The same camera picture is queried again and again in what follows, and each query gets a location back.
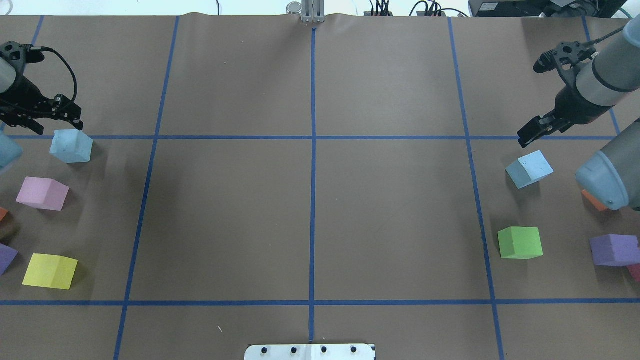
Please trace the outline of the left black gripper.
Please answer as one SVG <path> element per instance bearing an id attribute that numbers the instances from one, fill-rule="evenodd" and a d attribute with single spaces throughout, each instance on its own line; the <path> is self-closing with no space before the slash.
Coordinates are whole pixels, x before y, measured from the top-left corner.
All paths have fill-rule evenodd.
<path id="1" fill-rule="evenodd" d="M 14 83 L 1 93 L 0 120 L 11 128 L 21 127 L 41 136 L 44 126 L 37 119 L 64 121 L 82 132 L 82 108 L 65 95 L 46 98 L 30 80 L 18 75 Z"/>

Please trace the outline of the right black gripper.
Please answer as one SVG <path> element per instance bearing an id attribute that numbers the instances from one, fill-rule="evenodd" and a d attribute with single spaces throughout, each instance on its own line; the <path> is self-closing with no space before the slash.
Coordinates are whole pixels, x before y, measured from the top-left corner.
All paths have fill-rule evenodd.
<path id="1" fill-rule="evenodd" d="M 564 133 L 574 125 L 589 125 L 603 114 L 601 105 L 592 104 L 571 86 L 565 86 L 554 100 L 551 116 L 532 118 L 518 132 L 522 149 L 555 132 Z"/>

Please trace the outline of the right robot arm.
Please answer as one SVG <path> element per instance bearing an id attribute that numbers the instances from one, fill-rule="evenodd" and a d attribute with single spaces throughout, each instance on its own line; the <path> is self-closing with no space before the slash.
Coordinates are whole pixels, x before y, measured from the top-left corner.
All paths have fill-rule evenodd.
<path id="1" fill-rule="evenodd" d="M 588 41 L 562 41 L 533 64 L 538 74 L 556 72 L 562 80 L 553 106 L 517 132 L 522 148 L 556 133 L 586 127 L 605 117 L 612 134 L 579 166 L 574 177 L 611 211 L 639 210 L 639 121 L 621 126 L 615 109 L 639 91 L 639 19 Z"/>

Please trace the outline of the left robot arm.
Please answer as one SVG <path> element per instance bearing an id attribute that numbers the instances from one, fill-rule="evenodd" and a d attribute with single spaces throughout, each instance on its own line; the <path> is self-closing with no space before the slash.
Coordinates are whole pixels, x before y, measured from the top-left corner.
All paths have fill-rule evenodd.
<path id="1" fill-rule="evenodd" d="M 5 125 L 26 128 L 43 135 L 44 126 L 37 119 L 52 119 L 69 123 L 79 132 L 83 130 L 82 108 L 74 102 L 78 93 L 77 78 L 66 60 L 61 60 L 73 80 L 71 98 L 62 93 L 53 98 L 46 97 L 22 70 L 1 59 L 1 121 Z"/>

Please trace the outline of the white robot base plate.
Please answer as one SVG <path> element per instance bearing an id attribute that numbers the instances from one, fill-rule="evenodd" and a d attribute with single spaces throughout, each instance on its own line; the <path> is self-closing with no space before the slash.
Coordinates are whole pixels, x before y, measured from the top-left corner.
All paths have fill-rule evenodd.
<path id="1" fill-rule="evenodd" d="M 247 347 L 245 360 L 375 360 L 374 344 L 254 344 Z"/>

